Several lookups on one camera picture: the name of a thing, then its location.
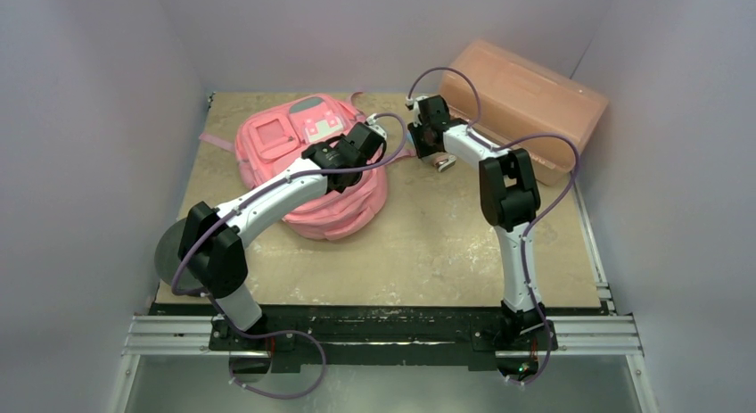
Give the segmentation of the grey tape roll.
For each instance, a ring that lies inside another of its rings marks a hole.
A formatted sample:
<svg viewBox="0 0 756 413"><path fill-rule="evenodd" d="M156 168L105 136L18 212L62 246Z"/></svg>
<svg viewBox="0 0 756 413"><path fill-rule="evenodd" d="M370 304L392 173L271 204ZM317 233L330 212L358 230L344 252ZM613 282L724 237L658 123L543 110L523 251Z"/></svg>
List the grey tape roll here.
<svg viewBox="0 0 756 413"><path fill-rule="evenodd" d="M184 232L185 219L180 219L171 225L161 236L154 252L154 268L162 282L171 288L173 276L181 262L178 249ZM185 295L198 297L201 284L193 277L189 270L185 270L178 282L178 290Z"/></svg>

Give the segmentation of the orange plastic storage box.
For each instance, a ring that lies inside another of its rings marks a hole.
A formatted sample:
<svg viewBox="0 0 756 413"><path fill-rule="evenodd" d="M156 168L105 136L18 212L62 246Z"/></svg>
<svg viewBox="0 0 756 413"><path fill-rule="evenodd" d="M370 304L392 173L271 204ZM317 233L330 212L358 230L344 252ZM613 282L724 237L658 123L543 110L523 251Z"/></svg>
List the orange plastic storage box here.
<svg viewBox="0 0 756 413"><path fill-rule="evenodd" d="M574 165L571 148L551 135L566 136L583 151L609 104L604 95L483 40L468 45L443 72L440 95L454 116L477 118L475 130L494 142L533 135L522 147L547 186Z"/></svg>

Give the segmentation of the pink mini stapler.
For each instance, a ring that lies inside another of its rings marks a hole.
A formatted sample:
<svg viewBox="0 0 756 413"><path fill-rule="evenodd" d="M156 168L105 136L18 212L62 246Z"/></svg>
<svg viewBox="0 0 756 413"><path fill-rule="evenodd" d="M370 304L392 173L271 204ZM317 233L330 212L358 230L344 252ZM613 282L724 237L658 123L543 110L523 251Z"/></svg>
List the pink mini stapler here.
<svg viewBox="0 0 756 413"><path fill-rule="evenodd" d="M456 156L452 154L438 154L431 159L431 165L439 173L442 173L456 164Z"/></svg>

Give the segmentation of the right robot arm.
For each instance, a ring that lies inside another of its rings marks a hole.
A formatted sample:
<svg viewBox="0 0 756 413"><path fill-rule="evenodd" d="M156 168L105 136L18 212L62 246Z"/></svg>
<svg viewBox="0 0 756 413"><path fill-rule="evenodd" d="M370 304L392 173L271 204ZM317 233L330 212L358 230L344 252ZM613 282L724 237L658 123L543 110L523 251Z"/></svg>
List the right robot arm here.
<svg viewBox="0 0 756 413"><path fill-rule="evenodd" d="M481 213L499 242L504 273L500 321L503 341L521 348L544 325L542 302L528 271L533 256L528 227L541 205L531 158L523 149L502 148L454 119L439 95L406 99L408 125L418 157L445 153L469 164L478 176Z"/></svg>

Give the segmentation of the pink backpack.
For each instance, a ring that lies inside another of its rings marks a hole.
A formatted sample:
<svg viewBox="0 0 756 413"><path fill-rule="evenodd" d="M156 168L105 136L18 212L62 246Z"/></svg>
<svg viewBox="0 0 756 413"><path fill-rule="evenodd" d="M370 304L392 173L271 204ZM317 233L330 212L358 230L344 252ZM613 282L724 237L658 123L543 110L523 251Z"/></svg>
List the pink backpack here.
<svg viewBox="0 0 756 413"><path fill-rule="evenodd" d="M388 198L387 166L412 157L355 99L314 94L251 115L229 142L201 140L232 153L249 191L216 206L249 243L283 221L299 235L338 240L369 223Z"/></svg>

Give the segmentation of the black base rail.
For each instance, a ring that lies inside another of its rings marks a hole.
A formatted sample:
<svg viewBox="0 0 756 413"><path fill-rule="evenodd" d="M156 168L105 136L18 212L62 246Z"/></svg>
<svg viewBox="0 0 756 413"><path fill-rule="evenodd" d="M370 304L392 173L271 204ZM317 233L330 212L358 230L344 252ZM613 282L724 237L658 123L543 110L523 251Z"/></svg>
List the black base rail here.
<svg viewBox="0 0 756 413"><path fill-rule="evenodd" d="M629 316L553 313L548 330L506 340L496 307L306 307L270 305L263 338L237 335L205 307L169 305L137 317L131 355L218 356L243 368L296 373L304 365L440 366L532 376L546 357L641 352Z"/></svg>

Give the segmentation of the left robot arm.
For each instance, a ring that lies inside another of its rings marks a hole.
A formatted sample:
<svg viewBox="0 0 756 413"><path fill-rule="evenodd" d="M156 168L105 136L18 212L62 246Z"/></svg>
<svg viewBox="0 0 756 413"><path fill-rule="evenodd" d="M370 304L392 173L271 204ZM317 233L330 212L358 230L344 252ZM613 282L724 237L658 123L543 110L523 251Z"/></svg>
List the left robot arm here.
<svg viewBox="0 0 756 413"><path fill-rule="evenodd" d="M177 247L180 262L171 287L185 271L233 324L231 337L245 350L258 348L266 337L263 312L246 287L245 251L260 234L286 214L331 192L343 193L377 168L386 133L377 124L359 122L345 135L308 146L280 174L247 194L211 208L195 204L187 214Z"/></svg>

